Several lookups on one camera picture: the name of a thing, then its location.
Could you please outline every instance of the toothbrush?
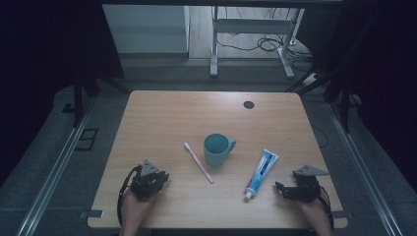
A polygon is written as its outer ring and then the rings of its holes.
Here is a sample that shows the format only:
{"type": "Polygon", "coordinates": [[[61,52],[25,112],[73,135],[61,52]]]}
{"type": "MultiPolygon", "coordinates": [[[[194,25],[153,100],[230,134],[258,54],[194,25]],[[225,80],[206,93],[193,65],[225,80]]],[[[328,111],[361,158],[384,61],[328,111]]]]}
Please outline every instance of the toothbrush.
{"type": "Polygon", "coordinates": [[[184,146],[185,146],[185,148],[187,148],[187,150],[190,151],[190,153],[193,156],[194,160],[199,165],[200,169],[202,169],[203,173],[205,173],[206,178],[208,178],[208,181],[211,184],[214,183],[214,180],[211,178],[211,176],[209,175],[209,173],[206,171],[205,167],[202,165],[202,162],[199,160],[199,158],[196,155],[194,155],[193,151],[190,148],[190,145],[188,143],[184,143],[184,146]]]}

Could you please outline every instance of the mug handle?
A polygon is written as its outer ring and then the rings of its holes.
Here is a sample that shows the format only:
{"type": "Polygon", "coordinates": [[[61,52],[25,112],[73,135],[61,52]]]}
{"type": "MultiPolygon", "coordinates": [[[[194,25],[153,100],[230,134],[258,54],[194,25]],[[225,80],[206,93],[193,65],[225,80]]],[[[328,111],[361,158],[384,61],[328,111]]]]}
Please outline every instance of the mug handle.
{"type": "Polygon", "coordinates": [[[227,152],[231,152],[236,146],[236,140],[233,138],[227,138],[227,140],[229,141],[229,148],[227,149],[227,152]]]}

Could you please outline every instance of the toothpaste tube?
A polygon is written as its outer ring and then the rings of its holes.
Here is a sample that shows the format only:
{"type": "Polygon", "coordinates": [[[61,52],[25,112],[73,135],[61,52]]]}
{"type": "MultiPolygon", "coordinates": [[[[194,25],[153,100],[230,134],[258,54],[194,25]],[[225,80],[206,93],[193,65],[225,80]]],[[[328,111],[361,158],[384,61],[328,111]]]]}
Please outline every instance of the toothpaste tube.
{"type": "Polygon", "coordinates": [[[264,152],[261,155],[260,163],[258,164],[252,179],[249,181],[248,186],[245,189],[245,201],[250,200],[257,194],[258,189],[261,187],[262,182],[268,175],[269,170],[278,159],[279,156],[277,154],[264,149],[264,152]]]}

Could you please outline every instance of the toothpaste cap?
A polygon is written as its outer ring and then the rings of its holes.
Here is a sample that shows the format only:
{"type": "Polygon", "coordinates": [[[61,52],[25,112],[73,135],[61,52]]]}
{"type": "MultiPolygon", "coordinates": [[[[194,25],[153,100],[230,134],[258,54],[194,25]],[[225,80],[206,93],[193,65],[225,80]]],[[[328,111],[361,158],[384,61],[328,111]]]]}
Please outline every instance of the toothpaste cap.
{"type": "Polygon", "coordinates": [[[246,192],[246,195],[245,195],[245,201],[249,201],[250,199],[252,198],[252,193],[251,192],[246,192]]]}

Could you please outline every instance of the wooden table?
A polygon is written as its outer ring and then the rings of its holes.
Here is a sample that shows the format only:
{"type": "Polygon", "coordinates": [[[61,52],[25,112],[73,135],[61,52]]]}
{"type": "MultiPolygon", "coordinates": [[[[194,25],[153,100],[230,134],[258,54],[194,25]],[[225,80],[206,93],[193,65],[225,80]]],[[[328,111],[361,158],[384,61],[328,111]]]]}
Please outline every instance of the wooden table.
{"type": "MultiPolygon", "coordinates": [[[[170,174],[144,228],[308,228],[274,182],[295,186],[292,170],[304,164],[327,170],[300,97],[280,92],[134,91],[123,115],[91,209],[91,227],[119,227],[118,191],[129,171],[148,159],[170,174]],[[245,101],[255,104],[244,107],[245,101]],[[204,162],[203,141],[210,133],[236,139],[226,162],[204,162]],[[210,184],[184,143],[190,144],[214,179],[210,184]],[[280,156],[258,194],[244,202],[244,189],[264,148],[280,156]]],[[[342,210],[330,176],[318,177],[333,211],[342,210]]],[[[335,221],[345,227],[346,218],[335,221]]]]}

